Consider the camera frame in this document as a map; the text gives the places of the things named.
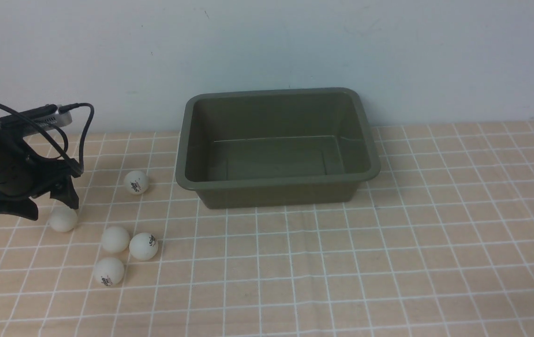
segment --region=robotic arm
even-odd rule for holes
[[[78,162],[66,155],[66,135],[60,128],[71,123],[70,111],[82,106],[90,108],[90,115],[81,134]],[[51,104],[19,113],[0,104],[0,109],[11,114],[0,117],[0,214],[37,220],[38,207],[31,198],[47,192],[51,193],[51,198],[78,209],[79,198],[72,177],[83,173],[83,144],[94,107],[88,103]],[[63,136],[64,149],[46,132],[51,128]],[[45,158],[29,147],[23,137],[35,133],[50,141],[59,152],[59,158]]]

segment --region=olive green plastic tub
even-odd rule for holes
[[[348,201],[379,172],[350,89],[204,94],[186,105],[175,177],[208,208]]]

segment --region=white ping pong ball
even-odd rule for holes
[[[130,241],[130,254],[140,261],[150,260],[158,251],[158,242],[151,233],[140,233]]]
[[[100,238],[102,249],[110,253],[123,252],[130,244],[130,233],[125,228],[112,226],[104,230]]]
[[[104,286],[114,286],[121,282],[125,266],[123,262],[115,257],[105,257],[94,266],[94,279]]]
[[[131,171],[125,175],[123,185],[131,194],[142,194],[148,189],[148,176],[142,171]]]
[[[69,232],[78,224],[78,213],[66,206],[55,207],[48,218],[48,224],[57,232]]]

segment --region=printed logo on ball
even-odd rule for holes
[[[133,181],[131,184],[132,184],[132,190],[135,190],[136,192],[140,192],[142,190],[140,183],[138,183],[138,181]]]
[[[102,284],[104,284],[105,286],[112,286],[113,285],[113,281],[111,281],[111,278],[110,277],[100,277],[100,280],[102,280]]]

